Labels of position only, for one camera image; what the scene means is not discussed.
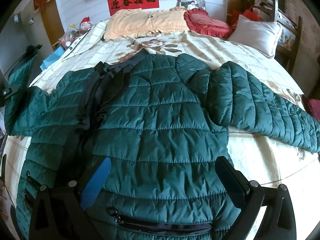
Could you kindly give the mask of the red Chinese banner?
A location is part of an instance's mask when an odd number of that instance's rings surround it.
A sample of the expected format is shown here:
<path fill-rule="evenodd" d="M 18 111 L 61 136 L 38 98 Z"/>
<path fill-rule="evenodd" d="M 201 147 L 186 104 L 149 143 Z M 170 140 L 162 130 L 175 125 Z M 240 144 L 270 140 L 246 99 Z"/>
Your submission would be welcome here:
<path fill-rule="evenodd" d="M 123 9 L 159 8 L 159 0 L 107 0 L 107 3 L 111 16 Z"/>

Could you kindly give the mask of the peach ruffled pillow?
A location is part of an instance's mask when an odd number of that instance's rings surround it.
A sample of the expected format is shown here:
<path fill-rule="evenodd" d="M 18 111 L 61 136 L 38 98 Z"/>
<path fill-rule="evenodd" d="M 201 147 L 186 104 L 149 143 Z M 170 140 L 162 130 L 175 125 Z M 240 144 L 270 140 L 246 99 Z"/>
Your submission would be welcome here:
<path fill-rule="evenodd" d="M 140 8 L 122 9 L 109 19 L 104 39 L 139 38 L 159 33 L 189 31 L 184 19 L 186 11 L 180 7 L 155 11 L 145 11 Z"/>

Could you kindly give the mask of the dark green quilted jacket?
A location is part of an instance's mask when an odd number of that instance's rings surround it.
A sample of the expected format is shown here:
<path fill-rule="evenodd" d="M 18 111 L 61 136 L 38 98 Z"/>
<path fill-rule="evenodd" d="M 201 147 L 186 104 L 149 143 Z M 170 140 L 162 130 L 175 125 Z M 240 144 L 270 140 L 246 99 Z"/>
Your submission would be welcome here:
<path fill-rule="evenodd" d="M 223 239 L 240 212 L 215 170 L 230 127 L 319 151 L 319 122 L 234 62 L 214 70 L 141 50 L 67 72 L 52 92 L 28 85 L 31 69 L 10 74 L 4 116 L 8 135 L 31 137 L 16 202 L 25 239 L 40 186 L 81 199 L 104 159 L 110 173 L 78 232 L 61 211 L 45 239 Z"/>

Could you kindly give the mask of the grey refrigerator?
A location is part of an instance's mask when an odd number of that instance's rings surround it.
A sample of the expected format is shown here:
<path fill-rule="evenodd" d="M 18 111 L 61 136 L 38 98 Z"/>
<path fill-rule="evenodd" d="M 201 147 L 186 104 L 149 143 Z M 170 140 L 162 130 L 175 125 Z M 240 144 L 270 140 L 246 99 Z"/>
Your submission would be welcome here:
<path fill-rule="evenodd" d="M 21 14 L 15 14 L 8 19 L 1 31 L 1 87 L 7 85 L 12 67 L 25 53 L 28 45 Z"/>

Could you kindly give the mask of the maroon velvet cloth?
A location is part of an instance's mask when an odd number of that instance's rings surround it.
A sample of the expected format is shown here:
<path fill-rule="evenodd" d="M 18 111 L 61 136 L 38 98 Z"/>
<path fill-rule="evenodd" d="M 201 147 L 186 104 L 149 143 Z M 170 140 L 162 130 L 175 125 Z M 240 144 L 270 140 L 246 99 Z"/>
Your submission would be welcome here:
<path fill-rule="evenodd" d="M 302 95 L 302 103 L 307 113 L 320 122 L 320 101 Z"/>

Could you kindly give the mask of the blue paper bag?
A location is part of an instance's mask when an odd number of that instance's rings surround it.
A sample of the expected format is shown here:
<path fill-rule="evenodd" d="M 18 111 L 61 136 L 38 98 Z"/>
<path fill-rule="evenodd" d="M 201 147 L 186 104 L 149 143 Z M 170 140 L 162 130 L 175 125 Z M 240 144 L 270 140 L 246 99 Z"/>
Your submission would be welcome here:
<path fill-rule="evenodd" d="M 65 51 L 62 46 L 53 51 L 46 59 L 43 60 L 42 64 L 40 65 L 41 70 L 44 71 L 54 62 L 56 62 L 64 54 L 64 52 Z"/>

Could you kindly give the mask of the floral cream bed quilt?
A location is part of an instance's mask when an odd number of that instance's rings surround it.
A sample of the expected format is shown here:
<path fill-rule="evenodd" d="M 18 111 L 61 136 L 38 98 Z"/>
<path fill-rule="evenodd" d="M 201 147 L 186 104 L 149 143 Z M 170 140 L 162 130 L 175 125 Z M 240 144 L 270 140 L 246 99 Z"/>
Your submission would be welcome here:
<path fill-rule="evenodd" d="M 74 49 L 65 52 L 28 85 L 52 92 L 67 72 L 92 68 L 99 62 L 117 65 L 141 50 L 146 50 L 156 55 L 187 54 L 214 70 L 226 62 L 234 62 L 274 93 L 304 110 L 300 98 L 302 91 L 293 78 L 276 60 L 268 59 L 254 48 L 192 31 L 109 41 L 103 37 L 107 23 L 108 21 L 99 22 Z M 12 150 L 18 139 L 27 143 L 20 157 L 20 180 L 31 137 L 8 135 L 5 150 Z M 249 180 L 255 179 L 261 185 L 272 187 L 284 183 L 288 187 L 295 214 L 297 238 L 305 239 L 319 222 L 319 187 L 308 189 L 310 183 L 319 181 L 319 151 L 312 153 L 235 127 L 229 128 L 227 150 L 229 158 L 226 159 Z M 19 180 L 11 190 L 15 209 Z"/>

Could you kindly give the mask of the red heart-shaped cushion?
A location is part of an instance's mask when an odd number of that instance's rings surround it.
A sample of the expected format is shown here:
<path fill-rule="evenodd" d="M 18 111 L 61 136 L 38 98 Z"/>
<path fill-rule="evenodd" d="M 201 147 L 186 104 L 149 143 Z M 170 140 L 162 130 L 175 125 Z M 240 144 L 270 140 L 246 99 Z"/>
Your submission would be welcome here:
<path fill-rule="evenodd" d="M 233 32 L 230 25 L 209 17 L 208 12 L 203 9 L 187 10 L 183 17 L 188 28 L 201 35 L 227 39 Z"/>

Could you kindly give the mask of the framed photo on headboard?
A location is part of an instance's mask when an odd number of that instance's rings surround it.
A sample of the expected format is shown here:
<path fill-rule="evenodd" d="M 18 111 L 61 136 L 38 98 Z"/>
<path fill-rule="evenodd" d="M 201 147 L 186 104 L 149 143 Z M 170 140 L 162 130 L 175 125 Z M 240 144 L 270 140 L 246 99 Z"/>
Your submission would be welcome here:
<path fill-rule="evenodd" d="M 203 9 L 206 10 L 205 0 L 177 0 L 180 7 L 185 7 L 187 10 Z"/>

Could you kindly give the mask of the white satin pillow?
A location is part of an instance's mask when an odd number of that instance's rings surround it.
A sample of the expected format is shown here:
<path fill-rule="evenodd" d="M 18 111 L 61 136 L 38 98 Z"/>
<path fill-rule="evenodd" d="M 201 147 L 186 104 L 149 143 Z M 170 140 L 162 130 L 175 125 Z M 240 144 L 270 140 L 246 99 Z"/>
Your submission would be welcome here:
<path fill-rule="evenodd" d="M 268 59 L 274 58 L 282 27 L 278 22 L 257 22 L 240 15 L 235 31 L 227 39 L 261 52 Z"/>

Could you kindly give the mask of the wooden chair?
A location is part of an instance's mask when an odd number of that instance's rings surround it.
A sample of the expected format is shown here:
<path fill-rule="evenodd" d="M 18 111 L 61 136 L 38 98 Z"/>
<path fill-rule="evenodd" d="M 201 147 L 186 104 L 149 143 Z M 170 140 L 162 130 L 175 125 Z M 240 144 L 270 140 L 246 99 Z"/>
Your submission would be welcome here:
<path fill-rule="evenodd" d="M 250 6 L 262 12 L 264 21 L 271 20 L 281 26 L 281 35 L 278 39 L 275 59 L 291 75 L 293 73 L 300 38 L 302 35 L 303 19 L 298 17 L 295 23 L 279 9 L 278 0 L 249 0 Z"/>

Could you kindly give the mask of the pig plush toy red hat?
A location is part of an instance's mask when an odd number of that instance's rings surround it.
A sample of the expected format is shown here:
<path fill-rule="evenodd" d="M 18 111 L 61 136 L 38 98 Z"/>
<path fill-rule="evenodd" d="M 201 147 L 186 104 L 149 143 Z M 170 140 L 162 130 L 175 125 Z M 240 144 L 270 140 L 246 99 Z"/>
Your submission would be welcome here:
<path fill-rule="evenodd" d="M 89 17 L 85 17 L 82 19 L 82 21 L 80 22 L 79 25 L 79 29 L 78 31 L 80 33 L 85 33 L 87 32 L 89 29 L 91 29 L 93 27 L 93 23 L 91 22 Z"/>

